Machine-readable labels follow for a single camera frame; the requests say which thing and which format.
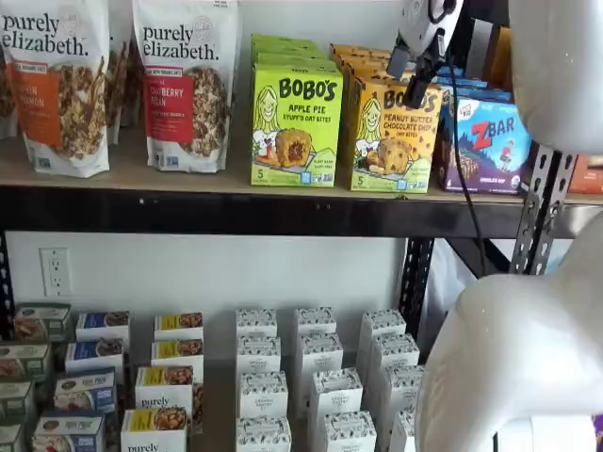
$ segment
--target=electrical outlet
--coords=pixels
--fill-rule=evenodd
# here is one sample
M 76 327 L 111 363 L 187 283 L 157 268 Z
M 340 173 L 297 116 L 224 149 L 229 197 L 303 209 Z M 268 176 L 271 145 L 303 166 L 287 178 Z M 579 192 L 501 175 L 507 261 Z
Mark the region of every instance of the electrical outlet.
M 68 297 L 72 294 L 69 250 L 40 248 L 41 274 L 46 297 Z

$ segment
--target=bobo's logo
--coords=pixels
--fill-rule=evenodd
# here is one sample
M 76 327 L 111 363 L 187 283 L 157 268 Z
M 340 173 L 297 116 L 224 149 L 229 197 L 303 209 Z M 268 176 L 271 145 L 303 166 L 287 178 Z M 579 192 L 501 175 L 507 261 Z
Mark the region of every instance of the bobo's logo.
M 291 80 L 283 78 L 279 81 L 279 91 L 281 98 L 294 96 L 303 96 L 303 99 L 309 101 L 314 97 L 324 97 L 325 101 L 332 101 L 335 98 L 335 89 L 337 83 L 330 80 L 315 82 L 314 80 Z

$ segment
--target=green box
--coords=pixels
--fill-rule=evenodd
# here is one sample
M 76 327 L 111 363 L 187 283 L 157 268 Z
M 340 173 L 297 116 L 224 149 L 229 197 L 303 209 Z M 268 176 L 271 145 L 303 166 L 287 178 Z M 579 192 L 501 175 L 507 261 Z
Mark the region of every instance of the green box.
M 333 186 L 341 73 L 258 63 L 253 80 L 252 185 Z

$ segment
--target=cartoon woman illustration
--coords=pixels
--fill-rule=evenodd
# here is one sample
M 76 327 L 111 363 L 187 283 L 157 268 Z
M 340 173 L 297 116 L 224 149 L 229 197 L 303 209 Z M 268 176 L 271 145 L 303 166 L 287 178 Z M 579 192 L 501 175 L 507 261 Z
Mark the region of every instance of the cartoon woman illustration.
M 381 140 L 381 106 L 374 97 L 369 99 L 360 115 L 360 130 L 356 139 L 356 159 L 377 151 Z
M 514 141 L 512 139 L 507 141 L 507 144 L 505 144 L 502 149 L 500 150 L 500 161 L 502 162 L 502 167 L 500 167 L 500 169 L 502 171 L 508 171 L 509 170 L 509 164 L 511 163 L 511 160 L 513 159 L 513 145 L 514 145 Z
M 281 127 L 276 115 L 278 97 L 271 86 L 263 87 L 257 96 L 253 115 L 253 149 L 258 160 L 271 163 L 276 160 L 276 134 Z

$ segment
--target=oat bar image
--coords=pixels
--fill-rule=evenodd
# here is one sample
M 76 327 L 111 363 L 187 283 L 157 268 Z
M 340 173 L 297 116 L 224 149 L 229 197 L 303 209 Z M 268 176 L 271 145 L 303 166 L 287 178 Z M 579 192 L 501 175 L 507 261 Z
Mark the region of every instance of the oat bar image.
M 208 157 L 221 148 L 226 135 L 226 89 L 214 69 L 193 68 L 187 75 L 193 77 L 193 139 L 180 146 L 192 155 Z
M 281 130 L 276 135 L 276 155 L 282 167 L 303 167 L 312 149 L 310 134 L 298 129 Z
M 95 74 L 90 68 L 73 65 L 55 70 L 59 73 L 61 144 L 53 151 L 63 158 L 82 160 L 99 150 L 106 127 L 104 65 L 101 58 Z

